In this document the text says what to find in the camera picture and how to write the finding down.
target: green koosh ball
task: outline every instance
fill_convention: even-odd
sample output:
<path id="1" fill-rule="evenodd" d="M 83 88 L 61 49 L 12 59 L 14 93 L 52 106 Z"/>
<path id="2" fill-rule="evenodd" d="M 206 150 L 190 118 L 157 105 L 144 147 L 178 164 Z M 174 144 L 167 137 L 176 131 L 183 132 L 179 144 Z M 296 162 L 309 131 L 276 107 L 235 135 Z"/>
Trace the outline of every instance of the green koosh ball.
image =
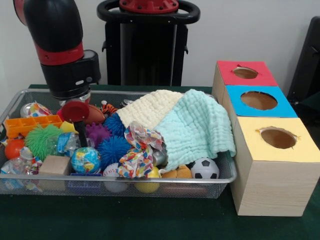
<path id="1" fill-rule="evenodd" d="M 32 154 L 44 161 L 50 155 L 48 139 L 58 137 L 63 131 L 58 127 L 50 124 L 43 128 L 38 125 L 34 130 L 29 132 L 24 143 L 31 150 Z"/>

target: blue spiky ball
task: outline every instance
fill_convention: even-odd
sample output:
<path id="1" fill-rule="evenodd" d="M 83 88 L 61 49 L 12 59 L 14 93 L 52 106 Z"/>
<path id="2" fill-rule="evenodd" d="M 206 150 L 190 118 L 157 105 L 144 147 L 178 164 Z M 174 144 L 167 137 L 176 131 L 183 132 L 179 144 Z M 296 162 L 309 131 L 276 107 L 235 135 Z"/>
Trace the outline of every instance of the blue spiky ball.
<path id="1" fill-rule="evenodd" d="M 103 126 L 104 127 L 107 126 L 107 128 L 109 130 L 111 130 L 112 135 L 118 136 L 118 137 L 123 137 L 125 130 L 126 130 L 124 124 L 122 123 L 122 121 L 117 113 L 112 114 L 110 117 L 108 117 L 105 120 Z"/>
<path id="2" fill-rule="evenodd" d="M 104 139 L 97 148 L 101 156 L 101 170 L 104 171 L 109 165 L 118 163 L 130 148 L 130 143 L 124 137 L 111 136 Z"/>

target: mint green towel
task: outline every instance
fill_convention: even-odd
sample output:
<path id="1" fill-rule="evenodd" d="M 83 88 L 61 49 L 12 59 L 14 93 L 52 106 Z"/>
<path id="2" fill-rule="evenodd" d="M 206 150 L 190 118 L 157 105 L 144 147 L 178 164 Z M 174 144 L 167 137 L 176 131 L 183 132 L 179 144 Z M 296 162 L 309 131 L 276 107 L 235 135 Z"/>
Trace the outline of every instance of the mint green towel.
<path id="1" fill-rule="evenodd" d="M 166 171 L 200 158 L 214 159 L 219 152 L 236 155 L 227 111 L 202 91 L 187 91 L 155 130 L 166 145 Z"/>

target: white wall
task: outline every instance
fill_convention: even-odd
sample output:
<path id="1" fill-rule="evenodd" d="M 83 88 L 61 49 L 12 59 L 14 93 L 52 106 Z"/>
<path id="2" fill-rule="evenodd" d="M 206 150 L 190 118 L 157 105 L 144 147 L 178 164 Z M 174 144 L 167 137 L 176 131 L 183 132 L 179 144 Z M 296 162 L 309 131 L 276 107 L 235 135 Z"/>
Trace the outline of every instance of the white wall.
<path id="1" fill-rule="evenodd" d="M 85 49 L 99 53 L 102 82 L 106 56 L 101 52 L 105 23 L 96 7 L 102 0 L 76 0 Z M 266 61 L 286 93 L 319 0 L 191 0 L 201 20 L 189 26 L 182 85 L 212 86 L 217 60 Z M 44 84 L 28 29 L 16 17 L 11 0 L 0 1 L 0 112 L 12 96 L 30 84 Z"/>

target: metal basket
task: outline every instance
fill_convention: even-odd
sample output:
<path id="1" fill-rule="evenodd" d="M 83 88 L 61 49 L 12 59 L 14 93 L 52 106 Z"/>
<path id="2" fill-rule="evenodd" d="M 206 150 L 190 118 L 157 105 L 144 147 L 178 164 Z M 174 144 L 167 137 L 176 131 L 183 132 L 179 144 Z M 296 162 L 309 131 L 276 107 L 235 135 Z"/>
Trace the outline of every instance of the metal basket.
<path id="1" fill-rule="evenodd" d="M 120 107 L 124 99 L 137 100 L 146 92 L 92 91 L 91 103 L 100 105 L 102 100 Z M 47 89 L 27 89 L 18 92 L 0 117 L 1 136 L 5 137 L 3 123 L 7 118 L 19 118 L 23 105 L 37 101 L 53 113 L 60 109 L 59 102 Z M 0 146 L 0 167 L 7 161 L 5 147 Z M 229 152 L 218 154 L 215 159 L 220 169 L 219 179 L 126 179 L 103 176 L 54 176 L 0 174 L 0 194 L 10 195 L 60 195 L 60 196 L 122 196 L 122 197 L 173 197 L 216 199 L 228 183 L 235 180 L 237 172 Z M 140 192 L 136 184 L 151 193 Z"/>

